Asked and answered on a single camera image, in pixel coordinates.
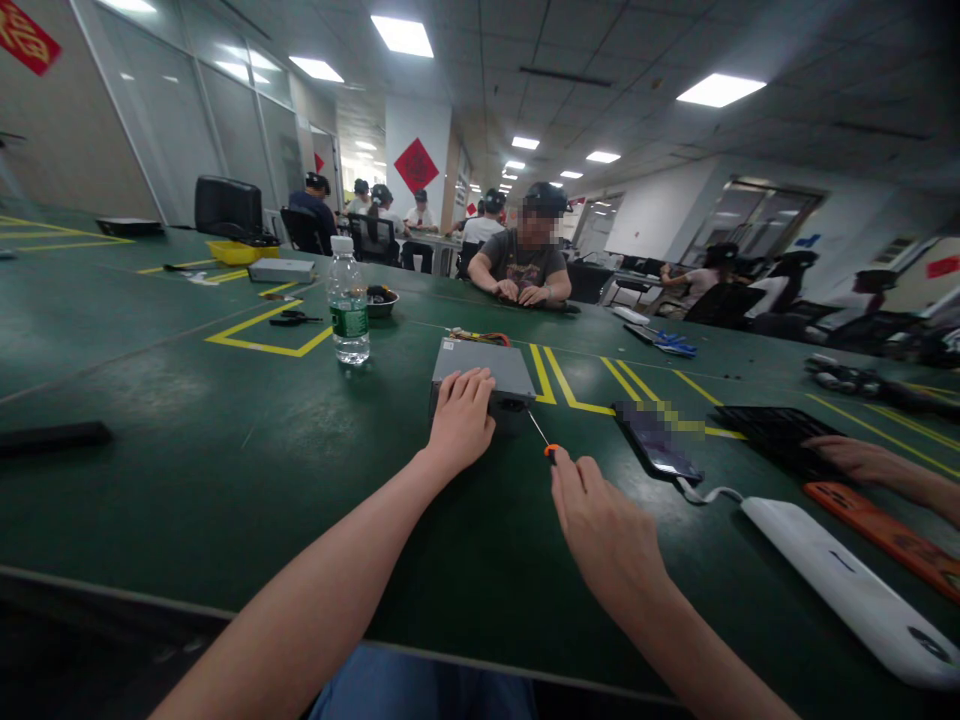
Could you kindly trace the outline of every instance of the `hand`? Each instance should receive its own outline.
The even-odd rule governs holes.
[[[805,441],[803,447],[816,450],[857,482],[882,485],[905,495],[915,496],[916,490],[931,484],[949,483],[931,470],[862,440],[824,435]]]
[[[517,284],[513,280],[501,280],[494,286],[493,296],[500,297],[501,295],[508,300],[516,302],[520,296],[520,288],[517,287]]]
[[[447,375],[440,385],[426,452],[450,479],[490,447],[497,424],[487,415],[487,406],[496,384],[489,368],[474,368]]]
[[[553,293],[550,292],[550,288],[538,288],[536,285],[528,285],[523,289],[523,292],[520,293],[518,302],[526,306],[536,305],[538,302],[549,300],[552,296]]]
[[[637,621],[640,600],[674,587],[653,516],[604,480],[593,458],[574,464],[563,448],[555,458],[551,490],[563,536],[590,592],[626,629]]]

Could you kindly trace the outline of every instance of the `ceiling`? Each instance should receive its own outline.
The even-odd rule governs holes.
[[[278,54],[326,60],[343,76],[344,85],[311,82],[336,96],[345,155],[361,140],[385,160],[383,96],[390,92],[453,105],[472,180],[484,188],[499,183],[509,159],[527,163],[510,184],[562,181],[576,193],[730,153],[960,192],[960,93],[941,50],[949,33],[937,32],[937,18],[911,9],[929,4],[229,2],[270,36]],[[371,14],[423,22],[434,59],[389,52]],[[610,87],[538,77],[521,66]],[[725,108],[675,100],[713,72],[769,84]],[[514,135],[537,138],[540,146],[513,148]],[[621,159],[587,161],[594,150]],[[584,177],[562,179],[565,169]]]

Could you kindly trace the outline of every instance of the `phone screen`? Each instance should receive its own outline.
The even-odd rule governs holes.
[[[653,410],[641,410],[635,402],[613,404],[617,423],[639,450],[648,469],[670,477],[684,477],[691,485],[703,480],[703,475],[693,463],[678,451],[671,442],[671,431]]]

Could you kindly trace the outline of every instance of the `white cable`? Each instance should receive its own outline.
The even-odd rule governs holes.
[[[711,490],[706,497],[700,497],[700,494],[693,489],[685,477],[680,477],[677,475],[676,480],[677,484],[680,485],[680,489],[683,490],[683,496],[694,505],[709,505],[716,500],[717,496],[720,494],[733,498],[738,503],[743,502],[743,495],[731,488],[716,488]]]

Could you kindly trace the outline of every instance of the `water bottle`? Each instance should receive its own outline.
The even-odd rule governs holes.
[[[327,300],[333,318],[333,347],[337,360],[360,365],[370,357],[370,333],[367,331],[367,284],[360,264],[353,259],[353,240],[330,238],[333,262],[327,275]]]

